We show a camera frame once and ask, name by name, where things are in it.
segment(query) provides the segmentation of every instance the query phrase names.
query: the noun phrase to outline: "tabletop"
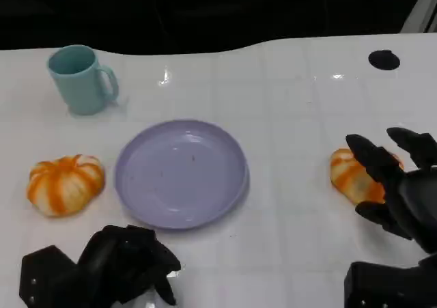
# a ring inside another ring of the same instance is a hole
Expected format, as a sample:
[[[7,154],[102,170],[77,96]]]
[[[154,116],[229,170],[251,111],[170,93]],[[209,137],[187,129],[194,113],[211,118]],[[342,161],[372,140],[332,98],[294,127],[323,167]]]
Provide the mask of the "tabletop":
[[[328,163],[345,136],[358,133],[412,168],[385,129],[437,135],[436,42],[413,34],[286,39],[198,55],[98,51],[120,97],[91,117],[67,112],[46,70],[54,49],[0,51],[0,307],[25,307],[23,255],[55,244],[77,261],[105,225],[140,225],[117,198],[115,161],[138,132],[179,118],[223,127],[251,171],[249,196],[224,218],[157,231],[183,265],[172,280],[179,307],[340,308],[351,262],[416,266],[425,256],[419,246],[358,216],[332,187]],[[392,50],[400,67],[371,66],[368,55],[380,49]],[[30,168],[78,153],[102,161],[104,191],[80,214],[43,217],[25,197]]]

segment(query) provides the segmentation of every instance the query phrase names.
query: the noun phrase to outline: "mug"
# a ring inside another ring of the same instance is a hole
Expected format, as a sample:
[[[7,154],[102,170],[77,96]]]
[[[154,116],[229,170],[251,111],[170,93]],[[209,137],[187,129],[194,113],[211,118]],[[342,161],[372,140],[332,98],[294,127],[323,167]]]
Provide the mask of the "mug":
[[[118,83],[112,69],[98,63],[88,46],[70,45],[53,53],[47,68],[71,113],[93,115],[118,96]],[[105,85],[102,73],[108,75],[112,90]]]

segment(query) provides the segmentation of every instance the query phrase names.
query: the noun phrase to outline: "plate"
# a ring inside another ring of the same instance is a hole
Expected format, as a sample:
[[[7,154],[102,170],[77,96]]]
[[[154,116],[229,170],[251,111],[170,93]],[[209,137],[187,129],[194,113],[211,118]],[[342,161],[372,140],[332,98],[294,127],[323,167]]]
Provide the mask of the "plate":
[[[188,229],[223,216],[244,199],[249,168],[241,147],[223,129],[175,120],[144,130],[123,149],[115,189],[144,223]]]

